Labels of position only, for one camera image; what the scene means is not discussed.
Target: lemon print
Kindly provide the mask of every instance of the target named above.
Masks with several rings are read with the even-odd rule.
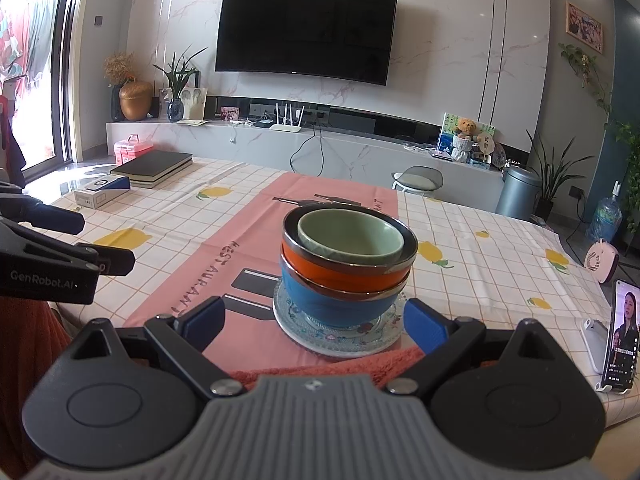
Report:
[[[231,193],[231,190],[226,187],[206,187],[201,192],[199,192],[196,196],[200,200],[204,200],[206,198],[215,198],[217,196],[225,196]]]
[[[144,234],[140,229],[129,227],[98,238],[94,244],[133,250],[140,247],[147,240],[151,240],[151,236]]]
[[[566,266],[569,265],[569,260],[567,260],[562,254],[557,251],[547,249],[545,251],[545,255],[546,259],[549,260],[549,263],[555,270],[562,272],[563,274],[568,274],[568,272],[566,272]]]
[[[536,306],[538,308],[544,308],[545,310],[551,310],[551,305],[549,305],[542,298],[529,298],[527,300],[527,303],[529,303],[532,306]]]
[[[449,265],[449,260],[442,259],[442,251],[430,242],[419,243],[418,252],[425,260],[443,269],[452,269],[454,267]]]

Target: black tv screen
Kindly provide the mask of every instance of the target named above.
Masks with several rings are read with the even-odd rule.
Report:
[[[216,70],[386,84],[397,0],[222,0]]]

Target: notebook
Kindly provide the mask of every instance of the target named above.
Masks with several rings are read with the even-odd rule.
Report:
[[[167,180],[170,176],[174,176],[176,173],[180,173],[184,168],[190,166],[192,162],[193,161],[191,159],[185,160],[184,163],[182,163],[180,166],[175,168],[173,171],[170,171],[169,173],[166,173],[163,176],[159,177],[157,180],[130,180],[129,182],[133,187],[146,187],[147,189],[151,189],[161,182]]]
[[[191,157],[191,153],[152,150],[113,168],[111,174],[128,176],[132,184],[136,181],[155,185],[162,177],[190,162]]]

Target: stack of bowls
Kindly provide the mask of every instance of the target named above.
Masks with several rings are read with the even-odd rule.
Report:
[[[411,230],[384,213],[306,205],[283,222],[282,283],[293,303],[320,323],[357,326],[393,305],[417,250]]]

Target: hanging vine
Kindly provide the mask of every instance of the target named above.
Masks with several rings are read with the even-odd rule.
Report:
[[[636,232],[638,224],[634,221],[633,212],[640,210],[640,128],[634,124],[621,123],[611,117],[611,92],[600,79],[596,56],[589,56],[579,46],[558,43],[560,56],[567,60],[575,75],[582,79],[582,88],[593,96],[596,105],[607,114],[604,130],[615,128],[616,140],[622,140],[629,146],[627,168],[624,181],[626,183],[623,207],[627,214],[627,228]]]

